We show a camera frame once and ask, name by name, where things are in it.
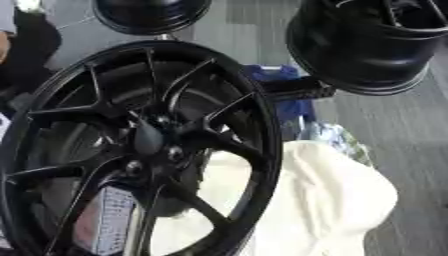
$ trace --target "center bore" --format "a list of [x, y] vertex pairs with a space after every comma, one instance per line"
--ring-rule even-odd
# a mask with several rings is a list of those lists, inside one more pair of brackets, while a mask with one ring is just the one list
[[163, 134], [154, 126], [140, 119], [134, 138], [134, 148], [142, 155], [153, 155], [163, 147]]

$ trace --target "black pants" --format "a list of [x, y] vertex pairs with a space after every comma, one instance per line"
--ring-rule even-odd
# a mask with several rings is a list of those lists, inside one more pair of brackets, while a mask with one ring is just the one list
[[59, 32], [44, 15], [16, 12], [17, 36], [11, 38], [11, 49], [0, 65], [0, 112], [11, 117], [8, 101], [15, 96], [35, 91], [52, 74], [46, 62], [59, 48]]

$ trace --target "rim lip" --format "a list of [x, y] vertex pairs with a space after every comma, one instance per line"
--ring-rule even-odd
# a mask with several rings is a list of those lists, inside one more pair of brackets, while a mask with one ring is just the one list
[[287, 28], [286, 33], [286, 45], [288, 47], [289, 52], [291, 53], [291, 56], [297, 63], [305, 69], [308, 73], [312, 74], [313, 76], [319, 78], [322, 82], [333, 86], [335, 88], [338, 88], [340, 90], [360, 94], [360, 95], [367, 95], [367, 96], [389, 96], [389, 95], [395, 95], [402, 92], [406, 92], [415, 86], [417, 86], [423, 79], [426, 77], [428, 70], [429, 70], [429, 63], [425, 66], [425, 68], [419, 72], [416, 76], [414, 76], [411, 79], [408, 79], [405, 82], [398, 82], [394, 85], [382, 85], [382, 86], [367, 86], [362, 85], [365, 84], [363, 82], [359, 83], [347, 83], [342, 82], [342, 80], [338, 80], [335, 78], [328, 77], [326, 74], [323, 74], [321, 72], [317, 72], [315, 68], [312, 67], [312, 65], [303, 59], [301, 56], [302, 54], [300, 51], [295, 47], [294, 44], [294, 23], [295, 19], [293, 19]]
[[111, 28], [112, 30], [115, 30], [117, 32], [128, 34], [128, 35], [162, 35], [167, 33], [172, 33], [178, 30], [182, 30], [184, 28], [187, 28], [194, 23], [196, 23], [198, 20], [200, 20], [210, 9], [211, 6], [211, 0], [204, 0], [204, 6], [195, 13], [194, 16], [191, 17], [191, 19], [184, 19], [180, 20], [176, 23], [170, 24], [169, 26], [165, 27], [130, 27], [124, 24], [120, 24], [118, 22], [115, 22], [113, 19], [107, 18], [103, 12], [100, 10], [98, 6], [98, 1], [94, 0], [93, 3], [93, 13], [98, 18], [98, 20], [106, 25], [107, 27]]
[[421, 36], [421, 37], [437, 37], [437, 36], [444, 36], [446, 33], [448, 33], [448, 25], [445, 27], [440, 28], [405, 28], [405, 27], [394, 27], [386, 24], [372, 24], [368, 23], [364, 20], [357, 20], [353, 18], [346, 18], [343, 16], [341, 11], [329, 0], [318, 0], [321, 3], [324, 4], [326, 8], [328, 8], [327, 12], [326, 10], [322, 10], [322, 13], [326, 12], [328, 15], [330, 15], [333, 19], [340, 21], [340, 22], [349, 22], [349, 26], [352, 27], [363, 27], [363, 29], [371, 29], [376, 30], [380, 32], [389, 32], [389, 33], [404, 33], [414, 36]]
[[270, 162], [270, 166], [266, 166], [265, 170], [267, 170], [266, 175], [262, 177], [259, 185], [257, 186], [253, 197], [249, 200], [246, 210], [241, 214], [240, 218], [236, 221], [233, 221], [231, 226], [228, 228], [228, 231], [232, 232], [231, 236], [225, 237], [225, 239], [217, 242], [216, 245], [212, 245], [210, 248], [205, 248], [202, 252], [198, 253], [198, 255], [210, 256], [210, 255], [228, 255], [231, 248], [237, 248], [244, 241], [244, 238], [251, 232], [254, 228], [255, 224], [263, 214], [266, 209], [269, 201], [274, 193], [275, 187], [278, 182], [278, 177], [280, 173], [281, 160], [282, 160], [282, 145], [281, 145], [281, 137], [280, 137], [280, 129], [278, 120], [275, 117], [275, 112], [273, 111], [273, 106], [267, 100], [267, 97], [264, 95], [262, 87], [252, 80], [249, 76], [247, 76], [240, 64], [230, 59], [229, 57], [210, 50], [208, 48], [191, 44], [185, 42], [178, 41], [140, 41], [129, 43], [125, 45], [120, 45], [117, 47], [110, 48], [108, 50], [97, 53], [93, 56], [87, 57], [78, 63], [70, 66], [67, 69], [64, 69], [54, 75], [50, 80], [48, 80], [35, 94], [33, 100], [28, 103], [27, 106], [22, 108], [12, 120], [11, 126], [5, 134], [5, 137], [0, 145], [0, 161], [3, 165], [0, 167], [2, 171], [1, 182], [0, 182], [0, 193], [1, 193], [1, 217], [5, 227], [5, 234], [8, 239], [10, 239], [10, 243], [12, 246], [18, 250], [20, 250], [25, 255], [39, 255], [41, 253], [42, 245], [39, 245], [37, 238], [33, 238], [30, 234], [24, 233], [29, 230], [29, 227], [24, 227], [21, 224], [23, 220], [17, 218], [11, 212], [11, 205], [9, 199], [8, 190], [9, 186], [5, 181], [5, 174], [11, 173], [14, 171], [16, 166], [15, 159], [18, 157], [17, 149], [21, 145], [21, 138], [27, 134], [27, 127], [30, 123], [27, 118], [28, 111], [35, 107], [36, 105], [42, 104], [42, 102], [46, 102], [51, 98], [48, 97], [49, 94], [54, 94], [58, 90], [60, 90], [64, 84], [64, 81], [79, 75], [79, 70], [82, 69], [85, 63], [94, 62], [99, 58], [106, 58], [109, 55], [120, 56], [121, 54], [126, 53], [126, 51], [144, 49], [156, 47], [157, 45], [173, 45], [174, 47], [184, 47], [188, 50], [198, 51], [202, 53], [202, 55], [213, 55], [217, 58], [217, 63], [221, 63], [220, 67], [233, 75], [235, 78], [239, 79], [241, 82], [239, 87], [245, 87], [245, 90], [252, 90], [257, 92], [257, 101], [260, 107], [261, 116], [264, 120], [262, 120], [266, 124], [265, 133], [267, 135], [268, 147], [265, 149], [272, 156], [272, 161]]

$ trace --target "white towel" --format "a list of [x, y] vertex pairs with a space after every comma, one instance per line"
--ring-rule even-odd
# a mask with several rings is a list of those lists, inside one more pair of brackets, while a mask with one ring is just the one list
[[[205, 171], [199, 195], [229, 213], [249, 178], [239, 157], [219, 152]], [[379, 226], [397, 202], [394, 186], [371, 167], [316, 142], [284, 145], [275, 195], [242, 256], [362, 256], [365, 234]], [[211, 225], [190, 210], [159, 219], [154, 255], [166, 255], [207, 234]]]

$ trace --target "gray carpet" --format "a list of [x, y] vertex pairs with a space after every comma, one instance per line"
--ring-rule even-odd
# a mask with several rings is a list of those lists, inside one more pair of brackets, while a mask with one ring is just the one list
[[[284, 45], [296, 0], [213, 0], [194, 28], [176, 33], [243, 64], [293, 64]], [[98, 50], [148, 37], [115, 33], [94, 17], [89, 0], [45, 0], [63, 43], [51, 59], [61, 68]], [[345, 126], [369, 145], [376, 166], [399, 191], [392, 216], [366, 240], [367, 255], [448, 255], [448, 75], [442, 50], [415, 90], [391, 97], [339, 92], [315, 103], [323, 121]]]

